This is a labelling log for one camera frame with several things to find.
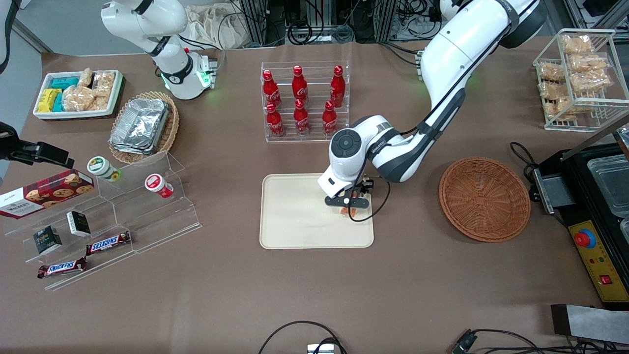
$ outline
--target red bottle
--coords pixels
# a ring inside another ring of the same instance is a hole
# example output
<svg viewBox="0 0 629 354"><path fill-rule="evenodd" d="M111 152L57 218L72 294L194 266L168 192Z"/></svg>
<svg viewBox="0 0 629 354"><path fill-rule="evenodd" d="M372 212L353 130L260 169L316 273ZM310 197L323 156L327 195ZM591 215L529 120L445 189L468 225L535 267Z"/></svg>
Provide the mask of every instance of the red bottle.
<svg viewBox="0 0 629 354"><path fill-rule="evenodd" d="M274 137L283 137L286 135L284 126L282 125L282 117L276 111L275 103L267 103L267 125L269 126L269 134Z"/></svg>
<svg viewBox="0 0 629 354"><path fill-rule="evenodd" d="M334 111L334 103L327 101L323 111L323 134L331 137L337 132L337 113Z"/></svg>
<svg viewBox="0 0 629 354"><path fill-rule="evenodd" d="M271 70L265 70L262 72L262 78L264 79L264 85L262 89L264 90L264 98L268 102L273 102L276 105L276 108L280 108L282 106L282 99L279 96L279 88L275 80L273 80L273 75L271 74Z"/></svg>
<svg viewBox="0 0 629 354"><path fill-rule="evenodd" d="M343 97L345 96L345 79L343 78L343 67L337 65L334 67L334 76L330 83L330 99L334 103L334 107L338 108L343 105Z"/></svg>
<svg viewBox="0 0 629 354"><path fill-rule="evenodd" d="M304 100L304 104L308 103L308 83L304 79L301 66L295 65L292 68L292 95L295 99Z"/></svg>
<svg viewBox="0 0 629 354"><path fill-rule="evenodd" d="M310 124L308 123L308 112L304 109L304 100L295 100L295 113L292 114L295 118L295 128L297 134L305 137L310 133Z"/></svg>

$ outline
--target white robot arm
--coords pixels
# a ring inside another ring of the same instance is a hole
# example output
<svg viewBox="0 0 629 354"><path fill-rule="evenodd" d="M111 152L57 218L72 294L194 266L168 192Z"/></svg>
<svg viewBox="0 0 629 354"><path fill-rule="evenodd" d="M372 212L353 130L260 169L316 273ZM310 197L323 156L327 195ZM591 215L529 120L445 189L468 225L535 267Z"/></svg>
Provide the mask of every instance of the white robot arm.
<svg viewBox="0 0 629 354"><path fill-rule="evenodd" d="M389 182L404 182L417 171L465 99L472 71L500 44L524 43L544 24L541 0L472 0L430 41L421 57L421 74L432 109L408 137L381 115L363 117L330 141L330 167L318 182L335 198L354 187L366 160Z"/></svg>
<svg viewBox="0 0 629 354"><path fill-rule="evenodd" d="M208 57L186 53L176 38L187 26L186 10L179 1L111 1L103 5L101 18L111 34L153 57L175 97L190 100L210 87Z"/></svg>

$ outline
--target brown tabletop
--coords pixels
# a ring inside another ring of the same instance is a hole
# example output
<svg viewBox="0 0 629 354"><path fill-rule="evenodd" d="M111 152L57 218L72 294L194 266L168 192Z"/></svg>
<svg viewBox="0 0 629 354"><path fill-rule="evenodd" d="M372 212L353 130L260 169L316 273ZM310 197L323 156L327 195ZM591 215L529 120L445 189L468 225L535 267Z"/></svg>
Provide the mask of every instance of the brown tabletop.
<svg viewBox="0 0 629 354"><path fill-rule="evenodd" d="M548 41L498 48L473 73L446 133L409 181L392 186L366 249L260 246L262 179L323 172L329 163L327 144L266 143L260 63L349 60L352 121L380 113L399 130L430 110L415 69L378 45L229 51L216 89L175 101L181 126L171 153L187 169L186 194L203 228L55 292L45 292L24 264L21 240L0 237L0 351L256 353L275 328L297 319L328 325L350 353L444 353L466 328L508 329L539 344L564 344L552 334L549 304L600 305L567 231L534 205L518 237L475 242L448 222L437 197L442 173L458 159L489 157L521 175L523 163L509 142L526 145L541 162L586 138L540 127L531 63ZM43 63L44 73L120 70L127 79L123 102L165 91L148 55L52 54ZM81 168L95 155L110 156L111 124L28 117L21 138L66 149ZM58 171L11 163L2 191ZM386 192L376 188L374 205ZM306 344L324 337L300 325L279 333L267 352L304 353ZM488 334L478 348L502 344L522 343Z"/></svg>

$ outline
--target small box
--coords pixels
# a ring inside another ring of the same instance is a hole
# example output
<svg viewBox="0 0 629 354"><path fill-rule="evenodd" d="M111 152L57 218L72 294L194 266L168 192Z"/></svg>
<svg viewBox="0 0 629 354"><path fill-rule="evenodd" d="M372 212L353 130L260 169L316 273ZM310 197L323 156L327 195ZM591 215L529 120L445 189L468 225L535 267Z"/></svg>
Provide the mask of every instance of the small box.
<svg viewBox="0 0 629 354"><path fill-rule="evenodd" d="M57 230L52 226L46 226L44 230L39 230L33 235L35 245L39 254L47 254L61 247L61 238Z"/></svg>
<svg viewBox="0 0 629 354"><path fill-rule="evenodd" d="M67 216L71 234L80 237L87 237L91 235L85 214L75 212L73 210L69 212Z"/></svg>
<svg viewBox="0 0 629 354"><path fill-rule="evenodd" d="M69 169L0 195L0 215L19 219L93 190L90 177Z"/></svg>

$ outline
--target woven bread basket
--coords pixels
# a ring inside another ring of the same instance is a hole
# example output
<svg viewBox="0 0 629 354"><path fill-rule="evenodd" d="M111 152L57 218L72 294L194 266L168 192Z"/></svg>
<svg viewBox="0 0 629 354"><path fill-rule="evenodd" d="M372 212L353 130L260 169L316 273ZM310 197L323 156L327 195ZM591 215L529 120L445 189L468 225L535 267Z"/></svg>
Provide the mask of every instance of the woven bread basket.
<svg viewBox="0 0 629 354"><path fill-rule="evenodd" d="M439 184L448 220L465 235L498 243L519 235L531 216L524 183L505 165L483 157L453 163Z"/></svg>
<svg viewBox="0 0 629 354"><path fill-rule="evenodd" d="M164 125L164 130L162 131L162 136L159 140L159 144L157 146L157 150L155 151L155 153L158 153L160 151L170 150L170 148L172 147L172 143L175 142L175 136L177 135L177 129L179 128L179 112L177 111L177 107L175 106L175 103L172 101L172 98L168 97L168 95L163 94L161 92L151 91L151 92L146 92L146 93L140 93L139 95L127 101L127 103L125 103L122 109L118 112L118 116L116 116L116 121L114 122L114 125L111 131L113 132L113 130L116 128L116 124L118 124L118 121L120 120L120 116L122 116L122 113L125 111L125 108L129 104L129 102L131 102L131 100L134 100L136 98L146 98L148 100L160 99L165 102L168 102L168 105L170 106L169 107L170 110L168 112L168 117L166 118L167 121L166 121L166 124ZM128 163L128 164L135 163L139 160L142 160L150 156L150 155L131 154L129 152L118 151L114 149L113 146L111 145L109 145L109 150L111 151L112 155L116 158L116 160L124 162L124 163Z"/></svg>

